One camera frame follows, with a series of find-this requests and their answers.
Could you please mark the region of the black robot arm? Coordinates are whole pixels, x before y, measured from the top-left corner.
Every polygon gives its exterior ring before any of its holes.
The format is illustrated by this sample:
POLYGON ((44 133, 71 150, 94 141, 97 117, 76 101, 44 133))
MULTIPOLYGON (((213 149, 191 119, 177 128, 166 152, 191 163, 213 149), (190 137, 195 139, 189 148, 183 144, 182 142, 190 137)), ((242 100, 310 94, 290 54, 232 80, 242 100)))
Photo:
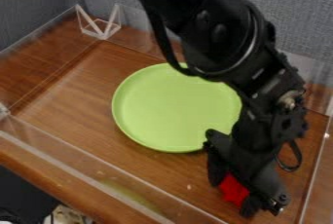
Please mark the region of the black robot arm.
POLYGON ((242 101, 230 133, 208 130, 212 185, 241 216, 278 214, 290 196, 278 158, 309 129, 305 80, 276 49, 276 27, 249 0, 138 0, 169 65, 187 76, 225 83, 242 101))

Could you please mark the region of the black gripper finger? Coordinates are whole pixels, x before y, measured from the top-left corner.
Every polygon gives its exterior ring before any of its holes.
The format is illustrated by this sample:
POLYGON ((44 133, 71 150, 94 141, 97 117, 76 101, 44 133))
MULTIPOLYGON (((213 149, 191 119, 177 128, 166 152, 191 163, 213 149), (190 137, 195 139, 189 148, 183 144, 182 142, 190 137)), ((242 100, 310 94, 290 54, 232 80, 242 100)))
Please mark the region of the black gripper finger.
POLYGON ((253 218, 260 210, 266 210, 266 207, 266 196, 260 193, 252 193, 241 204, 240 214, 245 218, 253 218))
POLYGON ((217 187, 226 175, 228 166, 217 150, 213 147, 208 149, 208 156, 209 181, 212 185, 217 187))

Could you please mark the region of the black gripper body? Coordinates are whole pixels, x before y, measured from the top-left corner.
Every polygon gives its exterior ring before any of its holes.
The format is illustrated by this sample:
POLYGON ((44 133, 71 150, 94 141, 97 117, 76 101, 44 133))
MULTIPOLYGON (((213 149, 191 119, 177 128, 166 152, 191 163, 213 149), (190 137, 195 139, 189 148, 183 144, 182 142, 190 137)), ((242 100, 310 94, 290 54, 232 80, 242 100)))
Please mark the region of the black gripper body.
POLYGON ((232 136, 217 131, 206 131, 203 148, 213 147, 228 166, 228 172, 238 179, 240 183, 252 193, 266 196, 266 210, 278 215, 290 203, 290 196, 282 179, 276 171, 273 155, 266 152, 252 152, 242 148, 232 136))

